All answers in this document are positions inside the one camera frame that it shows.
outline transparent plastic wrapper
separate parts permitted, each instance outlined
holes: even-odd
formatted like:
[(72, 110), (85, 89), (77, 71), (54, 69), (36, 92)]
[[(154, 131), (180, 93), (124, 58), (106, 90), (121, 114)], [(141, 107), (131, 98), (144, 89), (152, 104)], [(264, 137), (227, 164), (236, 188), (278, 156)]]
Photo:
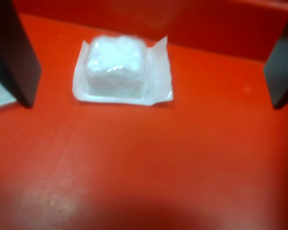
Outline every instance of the transparent plastic wrapper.
[(153, 47), (134, 37), (82, 44), (72, 91), (80, 101), (153, 105), (173, 100), (167, 37)]

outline red surface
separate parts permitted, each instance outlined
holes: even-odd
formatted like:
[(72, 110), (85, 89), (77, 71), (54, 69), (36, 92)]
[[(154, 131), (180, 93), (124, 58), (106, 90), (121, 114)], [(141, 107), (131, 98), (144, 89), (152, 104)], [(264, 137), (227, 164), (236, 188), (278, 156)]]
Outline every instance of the red surface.
[(81, 103), (101, 32), (21, 18), (43, 74), (34, 109), (0, 111), (0, 230), (288, 229), (288, 105), (263, 63), (169, 45), (173, 102)]
[(288, 0), (230, 0), (230, 1), (244, 2), (247, 4), (288, 11)]
[(288, 20), (288, 10), (238, 0), (14, 2), (20, 12), (263, 61)]

